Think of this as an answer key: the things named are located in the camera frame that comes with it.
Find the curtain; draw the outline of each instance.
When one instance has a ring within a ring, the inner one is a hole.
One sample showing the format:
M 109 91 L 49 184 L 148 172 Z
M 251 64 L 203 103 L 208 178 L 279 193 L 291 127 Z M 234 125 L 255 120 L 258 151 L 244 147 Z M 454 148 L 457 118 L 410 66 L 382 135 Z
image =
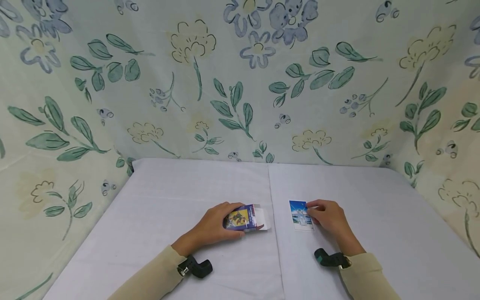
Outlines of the curtain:
M 480 257 L 480 2 L 135 1 L 0 0 L 2 299 L 142 157 L 392 168 Z

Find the sleeve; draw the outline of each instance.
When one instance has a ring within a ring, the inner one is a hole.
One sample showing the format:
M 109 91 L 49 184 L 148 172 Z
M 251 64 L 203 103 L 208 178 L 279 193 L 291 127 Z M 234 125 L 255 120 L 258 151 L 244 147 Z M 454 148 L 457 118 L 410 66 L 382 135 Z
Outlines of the sleeve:
M 351 266 L 340 269 L 340 274 L 354 300 L 400 300 L 373 254 L 363 253 L 348 259 Z
M 177 266 L 185 260 L 186 258 L 180 256 L 171 246 L 166 247 L 119 287 L 108 300 L 159 300 L 183 279 Z

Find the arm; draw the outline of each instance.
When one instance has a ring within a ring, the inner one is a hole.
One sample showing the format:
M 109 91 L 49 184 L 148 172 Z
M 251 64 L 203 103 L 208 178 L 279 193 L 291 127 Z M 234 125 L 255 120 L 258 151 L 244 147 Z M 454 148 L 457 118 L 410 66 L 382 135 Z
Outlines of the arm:
M 244 204 L 224 202 L 210 208 L 192 230 L 166 247 L 130 277 L 108 300 L 159 300 L 170 293 L 183 279 L 177 266 L 183 263 L 187 256 L 205 245 L 236 240 L 245 235 L 243 231 L 226 230 L 222 224 L 227 214 L 242 205 Z
M 351 266 L 340 269 L 348 292 L 354 300 L 400 300 L 382 273 L 375 256 L 367 253 L 348 225 L 343 209 L 334 201 L 316 200 L 307 203 L 314 223 L 333 234 L 340 251 Z

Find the hand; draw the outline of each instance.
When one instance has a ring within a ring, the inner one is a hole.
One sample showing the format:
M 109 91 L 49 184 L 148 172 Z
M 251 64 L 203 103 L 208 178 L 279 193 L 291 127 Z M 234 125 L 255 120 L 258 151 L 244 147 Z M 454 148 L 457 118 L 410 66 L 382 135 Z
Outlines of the hand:
M 313 222 L 321 225 L 335 237 L 344 255 L 354 256 L 365 253 L 347 222 L 343 208 L 337 202 L 315 200 L 308 202 L 307 207 L 307 213 L 313 218 Z
M 245 204 L 223 202 L 210 208 L 194 228 L 172 244 L 172 248 L 179 255 L 187 257 L 203 246 L 223 240 L 237 240 L 245 236 L 243 231 L 223 228 L 223 219 L 234 209 L 243 205 Z

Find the card illustration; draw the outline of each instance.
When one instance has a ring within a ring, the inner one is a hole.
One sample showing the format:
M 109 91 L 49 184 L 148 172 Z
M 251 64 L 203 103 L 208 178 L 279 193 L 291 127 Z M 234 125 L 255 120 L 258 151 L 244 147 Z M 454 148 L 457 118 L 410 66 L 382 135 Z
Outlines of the card illustration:
M 293 228 L 298 231 L 314 231 L 312 218 L 307 214 L 307 203 L 305 201 L 292 200 L 289 202 Z

